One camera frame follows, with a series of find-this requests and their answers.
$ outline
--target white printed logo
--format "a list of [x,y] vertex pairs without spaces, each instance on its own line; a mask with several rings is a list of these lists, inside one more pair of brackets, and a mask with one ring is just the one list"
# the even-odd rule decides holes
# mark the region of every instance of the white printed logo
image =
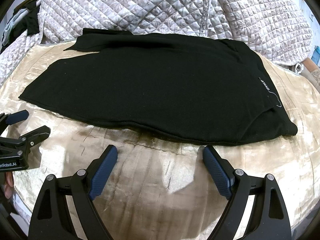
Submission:
[[279,104],[280,104],[279,106],[278,106],[278,105],[277,105],[277,106],[278,106],[278,107],[282,107],[281,102],[280,102],[278,96],[277,96],[275,93],[273,93],[273,92],[270,91],[270,88],[267,86],[267,84],[266,84],[261,78],[259,78],[259,79],[260,79],[260,81],[264,84],[264,86],[266,87],[266,89],[268,90],[268,92],[271,93],[271,94],[274,94],[274,95],[277,97],[278,102],[279,102]]
[[17,164],[16,163],[3,163],[3,164],[0,164],[0,168],[12,167],[12,166],[17,166]]

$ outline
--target white cloth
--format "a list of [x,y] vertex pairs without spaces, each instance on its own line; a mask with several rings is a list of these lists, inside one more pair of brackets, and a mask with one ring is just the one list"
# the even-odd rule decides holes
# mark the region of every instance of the white cloth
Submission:
[[[37,0],[36,6],[38,7],[41,4],[42,0]],[[29,13],[29,10],[24,8],[20,9],[12,19],[7,23],[4,28],[3,39],[2,39],[2,46],[7,45],[9,42],[9,37],[12,29]]]
[[320,85],[317,83],[315,78],[311,75],[309,70],[307,68],[303,68],[303,70],[300,73],[301,76],[305,77],[309,80],[309,82],[316,88],[316,90],[320,93]]

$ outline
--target black cloth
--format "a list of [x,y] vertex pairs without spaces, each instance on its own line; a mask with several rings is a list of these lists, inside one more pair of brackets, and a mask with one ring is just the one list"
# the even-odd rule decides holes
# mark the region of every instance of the black cloth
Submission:
[[28,14],[17,23],[17,25],[11,30],[9,35],[9,42],[1,48],[1,53],[10,46],[25,30],[27,35],[34,35],[40,32],[39,22],[38,22],[38,13],[40,6],[36,6],[37,0],[32,0],[27,3],[24,8],[29,10]]
[[183,142],[240,145],[297,133],[260,57],[243,42],[84,33],[68,49],[99,53],[57,60],[20,99],[95,126]]

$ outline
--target bed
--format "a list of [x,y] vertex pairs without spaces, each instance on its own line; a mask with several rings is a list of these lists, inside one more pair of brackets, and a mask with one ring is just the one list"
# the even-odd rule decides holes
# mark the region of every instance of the bed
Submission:
[[[30,113],[25,122],[8,131],[8,136],[42,125],[51,128],[50,137],[32,150],[30,169],[14,173],[15,189],[22,201],[32,210],[48,174],[69,176],[113,144],[119,151],[118,162],[102,195],[94,201],[109,232],[116,239],[206,239],[226,200],[202,163],[199,152],[203,146],[164,141],[143,131],[94,127],[18,99],[50,63],[84,54],[63,51],[73,43],[34,46],[0,89],[1,109],[8,113],[27,109]],[[294,230],[320,199],[320,94],[304,77],[263,56],[261,59],[298,134],[216,149],[249,175],[274,174]],[[249,199],[236,238],[244,233],[252,201]],[[69,208],[76,231],[84,238],[72,202]]]
[[[0,55],[1,109],[31,113],[8,135],[16,137],[42,125],[52,128],[50,138],[32,151],[30,169],[15,172],[15,189],[23,203],[32,211],[46,175],[73,174],[114,144],[119,162],[95,201],[111,234],[116,239],[206,239],[226,200],[202,164],[198,153],[203,146],[162,141],[143,132],[92,127],[19,101],[18,96],[51,62],[81,54],[63,49],[71,46],[70,40],[81,35],[84,27],[230,38],[264,55],[265,68],[299,132],[292,138],[240,147],[218,146],[217,151],[249,175],[276,176],[294,231],[320,198],[320,95],[305,78],[274,63],[294,65],[308,56],[312,33],[301,12],[289,0],[150,0],[150,10],[140,15],[139,6],[144,8],[141,2],[145,0],[129,0],[131,7],[121,1],[44,0],[38,15],[40,33],[22,34]],[[174,3],[180,8],[173,10]],[[265,9],[253,13],[252,7],[261,8],[261,4]],[[287,18],[282,22],[277,15],[284,8]],[[132,21],[122,25],[124,19]],[[252,201],[236,238],[244,232]],[[69,207],[78,235],[85,239],[72,202]]]

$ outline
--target quilted bedspread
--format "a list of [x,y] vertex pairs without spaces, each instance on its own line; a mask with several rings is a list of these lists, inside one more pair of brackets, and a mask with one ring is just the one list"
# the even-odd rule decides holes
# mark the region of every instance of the quilted bedspread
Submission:
[[291,0],[43,0],[49,42],[76,38],[83,28],[199,35],[244,41],[279,65],[311,50],[312,31]]

